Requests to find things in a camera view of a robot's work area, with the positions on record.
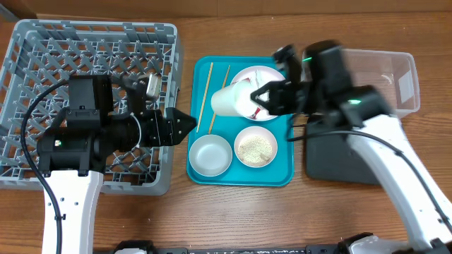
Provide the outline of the red snack wrapper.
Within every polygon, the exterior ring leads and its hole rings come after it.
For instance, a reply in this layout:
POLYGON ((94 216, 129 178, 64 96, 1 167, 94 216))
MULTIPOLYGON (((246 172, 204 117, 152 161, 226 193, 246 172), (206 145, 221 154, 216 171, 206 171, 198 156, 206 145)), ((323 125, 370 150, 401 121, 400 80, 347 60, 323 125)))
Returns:
POLYGON ((258 84, 256 81, 252 81, 250 78, 245 78, 242 80, 243 86, 240 92, 240 106, 242 116, 250 119, 255 119, 257 113, 260 112, 261 108, 257 103, 251 99, 252 92, 258 90, 258 84))

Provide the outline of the white paper cup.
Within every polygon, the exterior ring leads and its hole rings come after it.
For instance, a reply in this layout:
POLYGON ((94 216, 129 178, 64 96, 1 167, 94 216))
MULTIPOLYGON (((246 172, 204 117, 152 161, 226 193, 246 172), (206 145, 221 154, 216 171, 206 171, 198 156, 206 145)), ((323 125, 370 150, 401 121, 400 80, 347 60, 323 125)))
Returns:
POLYGON ((234 84, 225 87, 225 91, 228 93, 229 111, 226 114, 218 116, 242 116, 240 106, 240 92, 242 91, 243 83, 242 81, 236 82, 234 84))

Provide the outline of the wooden chopstick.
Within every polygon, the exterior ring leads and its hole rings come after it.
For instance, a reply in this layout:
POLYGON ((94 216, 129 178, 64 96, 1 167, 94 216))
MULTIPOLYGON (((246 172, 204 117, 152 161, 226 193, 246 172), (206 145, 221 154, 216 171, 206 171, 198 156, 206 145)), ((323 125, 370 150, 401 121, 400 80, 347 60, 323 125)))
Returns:
POLYGON ((222 83, 222 87, 220 90, 218 90, 213 96, 211 100, 211 106, 214 111, 212 120, 210 122, 210 126, 208 129, 208 134, 211 134, 211 131, 213 129, 213 125, 215 123, 215 117, 217 115, 223 115, 226 114, 229 111, 229 102, 228 102, 228 93, 225 91, 225 85, 227 83, 228 75, 230 72, 230 66, 228 66, 227 71, 225 73, 225 78, 222 83))
POLYGON ((200 114, 199 114, 199 118, 198 118, 198 125, 196 128, 196 132, 199 132, 199 129, 201 127, 201 122, 202 122, 202 118, 203 118, 203 111, 204 111, 204 107, 205 107, 205 103, 206 103, 206 97, 208 94, 208 88, 210 85, 210 77, 213 71, 213 62, 210 63, 210 68, 209 68, 209 72, 208 72, 208 77, 207 77, 207 81, 206 81, 206 86, 205 86, 205 90, 204 90, 204 94, 203 94, 203 100, 202 100, 202 104, 201 104, 201 109, 200 109, 200 114))

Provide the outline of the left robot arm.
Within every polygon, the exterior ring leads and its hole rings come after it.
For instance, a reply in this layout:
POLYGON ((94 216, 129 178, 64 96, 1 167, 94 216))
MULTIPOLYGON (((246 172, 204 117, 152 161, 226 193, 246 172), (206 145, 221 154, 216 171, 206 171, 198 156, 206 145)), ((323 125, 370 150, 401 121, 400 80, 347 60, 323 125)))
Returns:
POLYGON ((92 253, 95 213, 107 158, 116 151, 174 146, 196 119, 174 107, 147 109, 160 76, 75 75, 69 106, 37 142, 38 169, 49 185, 44 196, 43 253, 92 253))

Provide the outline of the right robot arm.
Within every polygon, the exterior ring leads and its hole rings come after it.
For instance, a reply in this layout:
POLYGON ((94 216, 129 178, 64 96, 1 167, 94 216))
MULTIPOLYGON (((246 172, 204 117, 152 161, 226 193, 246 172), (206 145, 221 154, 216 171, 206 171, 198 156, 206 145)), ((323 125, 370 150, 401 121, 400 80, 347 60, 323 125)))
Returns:
POLYGON ((337 253, 450 253, 451 202, 413 150, 390 104, 371 85, 356 87, 334 40, 309 45, 303 59, 292 46, 273 58, 287 79, 271 81, 251 100, 272 115, 320 114, 367 164, 397 209, 407 242, 371 233, 342 240, 337 253))

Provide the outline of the black waste tray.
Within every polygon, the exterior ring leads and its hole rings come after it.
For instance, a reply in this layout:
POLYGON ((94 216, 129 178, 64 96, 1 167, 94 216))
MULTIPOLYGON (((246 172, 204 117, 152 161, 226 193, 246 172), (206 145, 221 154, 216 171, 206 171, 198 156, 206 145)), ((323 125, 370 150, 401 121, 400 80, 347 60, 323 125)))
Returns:
POLYGON ((307 176, 322 181, 379 185, 371 169, 345 138, 345 135, 327 135, 305 140, 307 176))

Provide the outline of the large white plate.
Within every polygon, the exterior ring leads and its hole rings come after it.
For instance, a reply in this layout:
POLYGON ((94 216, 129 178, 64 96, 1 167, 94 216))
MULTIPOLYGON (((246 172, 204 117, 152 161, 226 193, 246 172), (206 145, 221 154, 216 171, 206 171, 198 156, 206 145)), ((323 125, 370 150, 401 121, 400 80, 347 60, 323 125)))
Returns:
MULTIPOLYGON (((249 80, 257 88, 260 88, 270 81, 281 81, 284 79, 284 75, 274 68, 267 66, 251 66, 238 72, 238 74, 233 77, 231 84, 241 80, 249 80)), ((274 118, 276 118, 276 116, 270 115, 264 108, 261 108, 257 115, 249 117, 249 119, 253 121, 269 121, 274 118)))

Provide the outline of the teal serving tray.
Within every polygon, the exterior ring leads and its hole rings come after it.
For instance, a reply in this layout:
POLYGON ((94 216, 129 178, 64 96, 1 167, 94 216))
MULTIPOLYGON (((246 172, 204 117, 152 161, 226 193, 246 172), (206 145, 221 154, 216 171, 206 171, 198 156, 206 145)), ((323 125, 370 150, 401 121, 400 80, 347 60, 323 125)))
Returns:
MULTIPOLYGON (((199 132, 194 129, 188 137, 188 146, 191 147, 195 140, 208 133, 213 110, 210 106, 212 95, 222 87, 228 66, 230 72, 227 79, 229 85, 238 72, 251 66, 267 66, 276 69, 276 65, 270 57, 263 56, 205 56, 196 62, 194 67, 194 79, 191 96, 191 115, 199 118, 203 94, 206 86, 210 63, 213 62, 213 71, 210 77, 210 85, 203 111, 203 118, 199 132)), ((269 121, 252 121, 243 117, 217 116, 211 133, 226 139, 230 144, 244 128, 250 126, 262 126, 268 129, 276 138, 278 152, 275 159, 267 166, 251 168, 242 164, 236 156, 227 171, 219 176, 206 177, 194 171, 190 164, 186 166, 186 172, 192 181, 198 184, 224 185, 224 186, 265 186, 282 187, 287 185, 294 176, 294 144, 286 141, 288 115, 278 116, 269 121)))

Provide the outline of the clear plastic bin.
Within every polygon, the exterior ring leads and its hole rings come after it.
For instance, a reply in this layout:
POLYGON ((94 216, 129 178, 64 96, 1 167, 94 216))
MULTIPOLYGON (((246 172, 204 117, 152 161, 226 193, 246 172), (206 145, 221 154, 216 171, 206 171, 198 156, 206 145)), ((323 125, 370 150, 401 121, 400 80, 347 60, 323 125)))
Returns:
POLYGON ((344 49, 343 59, 354 85, 373 85, 399 119, 420 109, 420 86, 411 54, 344 49))

